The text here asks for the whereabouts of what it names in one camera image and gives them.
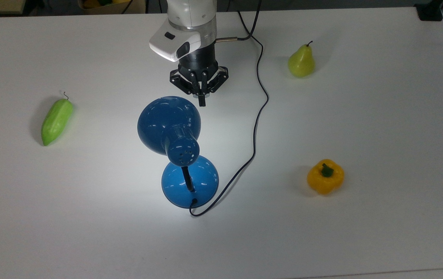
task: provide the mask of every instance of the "desk lamp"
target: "desk lamp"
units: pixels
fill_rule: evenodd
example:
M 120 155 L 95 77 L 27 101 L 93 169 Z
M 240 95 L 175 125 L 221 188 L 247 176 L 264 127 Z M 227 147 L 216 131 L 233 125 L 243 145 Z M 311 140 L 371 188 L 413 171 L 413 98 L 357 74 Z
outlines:
M 181 97 L 162 97 L 147 105 L 137 122 L 141 141 L 152 151 L 166 155 L 170 163 L 161 177 L 163 193 L 181 208 L 197 208 L 213 198 L 218 173 L 199 155 L 197 139 L 201 117 L 195 106 Z

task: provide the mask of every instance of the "green pear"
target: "green pear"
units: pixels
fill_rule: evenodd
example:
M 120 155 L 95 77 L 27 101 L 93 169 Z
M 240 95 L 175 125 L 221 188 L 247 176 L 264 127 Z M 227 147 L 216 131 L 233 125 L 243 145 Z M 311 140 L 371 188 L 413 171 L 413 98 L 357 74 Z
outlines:
M 297 76 L 298 78 L 307 76 L 314 71 L 315 65 L 313 52 L 311 51 L 311 47 L 309 46 L 309 44 L 312 42 L 313 41 L 301 46 L 288 59 L 288 69 L 294 76 Z

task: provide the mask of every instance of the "toy vegetable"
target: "toy vegetable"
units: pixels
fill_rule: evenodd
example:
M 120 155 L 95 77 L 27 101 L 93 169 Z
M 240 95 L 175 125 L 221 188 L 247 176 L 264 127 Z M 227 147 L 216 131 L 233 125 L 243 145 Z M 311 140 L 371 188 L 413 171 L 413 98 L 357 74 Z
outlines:
M 41 127 L 44 146 L 49 145 L 63 132 L 72 111 L 73 105 L 68 101 L 68 97 L 67 99 L 59 99 L 53 104 Z
M 340 188 L 344 181 L 344 170 L 332 160 L 324 159 L 311 168 L 307 180 L 318 194 L 326 195 Z

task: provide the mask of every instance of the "cable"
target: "cable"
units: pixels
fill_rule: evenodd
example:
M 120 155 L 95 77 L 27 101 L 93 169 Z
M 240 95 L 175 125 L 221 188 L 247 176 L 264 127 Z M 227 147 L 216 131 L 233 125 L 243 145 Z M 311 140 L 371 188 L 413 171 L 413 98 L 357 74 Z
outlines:
M 245 38 L 238 38 L 237 39 L 238 41 L 245 41 L 245 40 L 250 39 L 252 37 L 252 34 L 254 33 L 254 29 L 256 28 L 256 22 L 258 21 L 259 10 L 261 9 L 261 2 L 263 2 L 263 0 L 259 0 L 259 2 L 258 2 L 258 7 L 256 9 L 256 16 L 254 16 L 253 28 L 251 29 L 251 32 L 249 32 L 247 30 L 246 25 L 244 24 L 244 20 L 242 19 L 242 16 L 240 15 L 240 11 L 237 11 L 237 13 L 239 14 L 239 17 L 240 17 L 240 19 L 242 21 L 242 25 L 244 25 L 244 29 L 249 34 Z
M 244 26 L 244 29 L 246 30 L 246 32 L 248 34 L 251 34 L 249 32 L 249 30 L 246 27 L 246 24 L 244 23 L 244 19 L 242 19 L 242 15 L 240 14 L 239 11 L 237 11 L 237 13 L 239 14 L 239 18 L 242 22 L 242 25 Z M 263 44 L 260 43 L 260 41 L 258 41 L 256 38 L 254 38 L 254 36 L 251 34 L 250 35 L 251 38 L 253 38 L 260 46 L 261 46 L 261 53 L 259 55 L 258 58 L 258 62 L 256 64 L 256 76 L 258 78 L 258 83 L 261 86 L 261 89 L 263 90 L 264 94 L 266 95 L 266 101 L 264 102 L 264 104 L 261 106 L 261 108 L 259 109 L 258 115 L 256 117 L 256 121 L 254 122 L 254 129 L 253 129 L 253 154 L 251 156 L 251 159 L 249 159 L 243 166 L 241 166 L 241 168 L 239 168 L 239 170 L 237 170 L 237 172 L 235 173 L 235 175 L 232 177 L 232 179 L 230 179 L 230 181 L 227 183 L 227 185 L 225 186 L 225 188 L 223 189 L 223 191 L 218 195 L 218 197 L 216 198 L 215 201 L 213 201 L 213 203 L 211 203 L 211 205 L 209 205 L 208 208 L 206 208 L 203 212 L 199 213 L 199 214 L 195 214 L 192 212 L 192 207 L 193 205 L 195 205 L 197 203 L 197 199 L 193 199 L 191 205 L 189 206 L 189 213 L 194 216 L 194 217 L 198 217 L 201 216 L 203 214 L 205 214 L 206 212 L 208 212 L 213 206 L 215 206 L 215 204 L 220 200 L 220 198 L 223 196 L 223 194 L 225 193 L 225 191 L 227 191 L 227 189 L 229 188 L 229 186 L 232 184 L 232 182 L 237 178 L 237 176 L 239 176 L 239 174 L 253 161 L 254 157 L 256 157 L 256 132 L 258 129 L 258 124 L 259 124 L 259 117 L 261 116 L 261 112 L 263 111 L 264 107 L 266 106 L 266 104 L 268 104 L 268 101 L 270 100 L 270 96 L 268 95 L 268 92 L 266 91 L 266 89 L 263 86 L 263 83 L 261 82 L 261 78 L 259 76 L 259 63 L 261 62 L 261 58 L 263 57 Z
M 127 11 L 128 7 L 130 7 L 130 4 L 132 4 L 132 1 L 133 1 L 133 0 L 130 0 L 129 4 L 127 4 L 127 7 L 125 7 L 125 9 L 124 9 L 124 11 L 122 12 L 122 14 L 124 14 L 124 13 Z
M 227 10 L 225 10 L 225 12 L 228 11 L 228 8 L 230 7 L 230 3 L 232 2 L 232 0 L 228 0 L 228 5 L 227 5 Z
M 256 15 L 254 16 L 253 27 L 251 28 L 251 32 L 249 32 L 247 30 L 247 33 L 248 33 L 247 37 L 244 37 L 244 38 L 238 38 L 238 37 L 219 38 L 219 39 L 216 39 L 216 42 L 220 43 L 220 42 L 231 42 L 231 41 L 245 41 L 247 39 L 250 39 L 252 37 L 252 34 L 254 33 L 254 29 L 256 28 L 256 23 L 258 21 L 258 16 L 259 16 L 259 11 L 261 10 L 261 2 L 263 2 L 263 0 L 259 0 L 259 2 L 258 2 L 258 7 L 256 8 Z

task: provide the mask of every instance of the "yellow bell pepper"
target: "yellow bell pepper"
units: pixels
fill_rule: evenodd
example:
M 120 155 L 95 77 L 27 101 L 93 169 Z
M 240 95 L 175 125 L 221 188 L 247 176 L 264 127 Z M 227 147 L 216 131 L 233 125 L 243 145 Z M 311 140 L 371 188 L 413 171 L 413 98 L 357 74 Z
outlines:
M 324 159 L 311 168 L 307 180 L 318 194 L 326 195 L 340 188 L 344 181 L 344 170 L 332 160 Z

